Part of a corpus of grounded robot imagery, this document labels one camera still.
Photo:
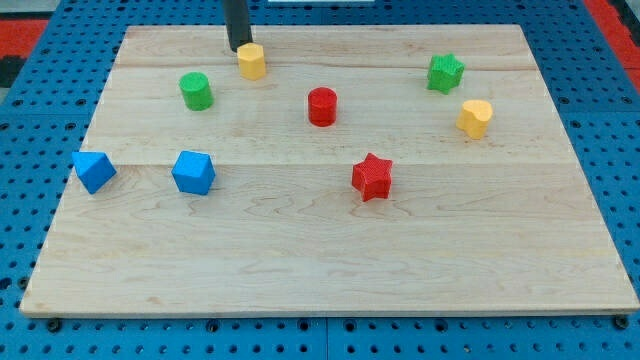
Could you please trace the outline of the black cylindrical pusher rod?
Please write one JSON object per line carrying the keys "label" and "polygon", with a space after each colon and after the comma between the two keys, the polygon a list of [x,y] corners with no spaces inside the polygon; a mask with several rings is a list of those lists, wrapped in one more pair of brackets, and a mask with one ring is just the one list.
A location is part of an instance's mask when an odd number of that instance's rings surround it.
{"label": "black cylindrical pusher rod", "polygon": [[239,47],[253,42],[249,7],[246,0],[222,0],[221,3],[229,47],[236,52]]}

